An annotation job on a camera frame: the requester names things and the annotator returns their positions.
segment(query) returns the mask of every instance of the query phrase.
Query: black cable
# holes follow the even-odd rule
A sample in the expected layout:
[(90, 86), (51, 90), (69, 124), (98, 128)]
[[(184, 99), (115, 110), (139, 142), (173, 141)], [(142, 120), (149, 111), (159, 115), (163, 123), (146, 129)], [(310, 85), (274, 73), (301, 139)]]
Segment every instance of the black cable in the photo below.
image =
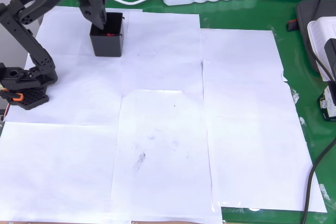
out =
[(319, 156), (319, 158), (317, 159), (316, 163), (313, 165), (313, 167), (310, 171), (310, 174), (309, 174), (309, 177), (308, 177), (305, 210), (303, 212), (302, 224), (306, 224), (306, 220), (307, 220), (308, 208), (309, 208), (309, 198), (310, 198), (310, 187), (311, 187), (311, 182), (313, 180), (313, 175), (314, 175), (315, 169), (319, 165), (321, 160), (324, 158), (324, 156), (328, 153), (328, 151), (330, 151), (335, 145), (336, 145), (336, 139), (334, 141), (332, 141), (332, 143), (328, 146), (328, 148), (326, 148), (323, 151), (323, 153)]
[(318, 2), (317, 2), (316, 9), (315, 9), (315, 12), (314, 12), (314, 15), (313, 15), (313, 19), (312, 19), (312, 20), (316, 20), (316, 15), (317, 15), (317, 12), (318, 12), (318, 10), (319, 10), (321, 1), (322, 1), (322, 0), (318, 0)]
[(331, 73), (327, 70), (327, 68), (322, 64), (322, 62), (320, 61), (320, 59), (317, 57), (317, 55), (314, 53), (312, 47), (311, 47), (311, 42), (309, 40), (309, 38), (307, 38), (307, 45), (308, 45), (308, 49), (310, 50), (311, 54), (313, 55), (314, 59), (318, 62), (318, 64), (320, 65), (320, 67), (323, 69), (323, 71), (327, 74), (327, 76), (329, 77), (329, 79), (331, 81), (334, 80), (334, 78), (332, 77)]

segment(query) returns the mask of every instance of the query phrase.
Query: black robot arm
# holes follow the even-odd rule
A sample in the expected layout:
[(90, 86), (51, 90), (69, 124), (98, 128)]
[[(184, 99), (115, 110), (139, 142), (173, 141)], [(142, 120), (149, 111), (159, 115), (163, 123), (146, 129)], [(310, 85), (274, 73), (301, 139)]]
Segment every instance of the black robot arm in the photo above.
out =
[[(46, 87), (57, 81), (55, 64), (49, 53), (24, 25), (50, 11), (61, 0), (12, 0), (0, 4), (0, 23), (27, 50), (35, 67), (29, 70), (6, 68), (0, 63), (0, 96), (11, 105), (30, 110), (49, 101)], [(84, 17), (100, 29), (106, 23), (105, 0), (78, 0)]]

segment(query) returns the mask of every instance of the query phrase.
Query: black container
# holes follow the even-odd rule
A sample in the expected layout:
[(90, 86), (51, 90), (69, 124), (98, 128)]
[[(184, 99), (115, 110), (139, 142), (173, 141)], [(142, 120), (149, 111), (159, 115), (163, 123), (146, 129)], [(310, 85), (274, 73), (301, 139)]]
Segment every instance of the black container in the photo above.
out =
[(92, 24), (90, 38), (96, 56), (120, 57), (124, 42), (122, 13), (107, 13), (103, 30)]

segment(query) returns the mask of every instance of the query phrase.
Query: white paper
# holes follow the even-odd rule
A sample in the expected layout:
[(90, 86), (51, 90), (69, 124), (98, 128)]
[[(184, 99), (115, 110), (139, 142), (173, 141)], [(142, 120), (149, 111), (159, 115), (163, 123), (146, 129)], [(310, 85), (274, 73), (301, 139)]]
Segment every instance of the white paper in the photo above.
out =
[(109, 126), (7, 122), (0, 219), (101, 223), (109, 211), (116, 136)]
[[(218, 204), (303, 211), (312, 168), (304, 139), (297, 120), (209, 118)], [(315, 176), (309, 211), (327, 212)]]
[(272, 31), (201, 29), (200, 55), (228, 81), (273, 82), (284, 69)]
[(130, 12), (123, 60), (160, 65), (200, 61), (199, 24), (198, 15)]
[[(214, 201), (303, 211), (312, 162), (271, 31), (205, 29), (200, 44)], [(326, 212), (316, 178), (309, 210)]]
[[(129, 12), (142, 12), (141, 9), (114, 8), (106, 11), (123, 13), (125, 37)], [(91, 22), (83, 17), (79, 8), (56, 6), (44, 15), (36, 39), (49, 54), (94, 56), (90, 29)]]
[(200, 61), (181, 64), (159, 64), (129, 61), (123, 67), (122, 93), (136, 89), (180, 90), (203, 95), (202, 64)]
[[(58, 81), (49, 102), (32, 110), (12, 106), (7, 122), (65, 125), (118, 125), (121, 103), (119, 58), (51, 55)], [(27, 65), (32, 65), (28, 58)]]
[(235, 69), (223, 71), (221, 66), (204, 61), (204, 100), (208, 115), (298, 120), (290, 88), (281, 76), (274, 83), (238, 81), (228, 78), (234, 72)]
[(212, 206), (203, 99), (136, 90), (120, 111), (112, 212), (139, 221), (222, 221)]

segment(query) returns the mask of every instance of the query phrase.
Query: red wire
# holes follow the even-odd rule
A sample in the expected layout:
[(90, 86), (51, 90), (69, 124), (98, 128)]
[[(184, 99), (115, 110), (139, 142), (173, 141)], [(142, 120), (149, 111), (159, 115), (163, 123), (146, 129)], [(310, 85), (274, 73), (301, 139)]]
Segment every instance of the red wire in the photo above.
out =
[(8, 113), (8, 111), (9, 111), (9, 107), (11, 107), (10, 104), (7, 105), (7, 108), (6, 108), (6, 111), (5, 111), (5, 114), (4, 114), (4, 120), (5, 120), (5, 117), (6, 117), (7, 113)]

